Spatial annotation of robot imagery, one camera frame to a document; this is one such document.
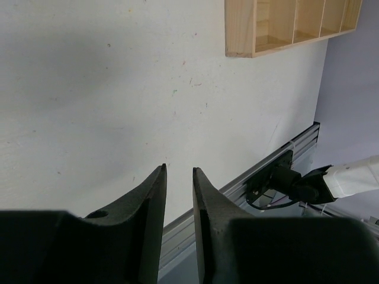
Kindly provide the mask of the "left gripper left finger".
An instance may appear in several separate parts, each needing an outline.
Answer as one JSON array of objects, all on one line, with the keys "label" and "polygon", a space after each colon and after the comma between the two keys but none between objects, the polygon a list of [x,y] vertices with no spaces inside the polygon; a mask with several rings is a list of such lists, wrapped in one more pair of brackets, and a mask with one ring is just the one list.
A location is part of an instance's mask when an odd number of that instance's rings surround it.
[{"label": "left gripper left finger", "polygon": [[167,169],[84,218],[1,211],[2,283],[156,283]]}]

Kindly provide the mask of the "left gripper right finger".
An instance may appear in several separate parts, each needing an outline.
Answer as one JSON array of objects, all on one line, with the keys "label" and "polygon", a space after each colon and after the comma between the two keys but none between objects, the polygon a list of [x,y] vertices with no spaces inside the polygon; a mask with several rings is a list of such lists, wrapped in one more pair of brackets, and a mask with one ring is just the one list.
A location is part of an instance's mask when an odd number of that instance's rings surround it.
[{"label": "left gripper right finger", "polygon": [[378,244],[349,218],[257,218],[192,172],[200,283],[377,283]]}]

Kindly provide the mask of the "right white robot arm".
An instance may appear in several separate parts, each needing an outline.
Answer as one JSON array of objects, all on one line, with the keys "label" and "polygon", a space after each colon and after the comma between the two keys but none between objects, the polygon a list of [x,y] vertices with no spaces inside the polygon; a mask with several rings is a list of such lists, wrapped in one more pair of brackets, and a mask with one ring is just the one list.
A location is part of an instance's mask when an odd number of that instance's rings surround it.
[{"label": "right white robot arm", "polygon": [[337,166],[328,165],[304,176],[278,166],[271,173],[268,185],[292,201],[315,205],[335,202],[378,189],[378,156]]}]

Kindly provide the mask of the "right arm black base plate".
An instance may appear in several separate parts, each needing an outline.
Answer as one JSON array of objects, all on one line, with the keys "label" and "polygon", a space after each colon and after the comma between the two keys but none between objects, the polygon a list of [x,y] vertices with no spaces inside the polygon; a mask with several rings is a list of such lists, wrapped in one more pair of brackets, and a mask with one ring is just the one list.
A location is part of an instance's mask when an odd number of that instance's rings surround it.
[{"label": "right arm black base plate", "polygon": [[259,169],[246,182],[246,202],[255,209],[265,211],[269,208],[268,205],[255,205],[254,203],[269,190],[272,190],[270,185],[271,177],[277,167],[291,169],[293,161],[293,151],[285,150],[278,156],[272,154],[267,157],[259,166]]}]

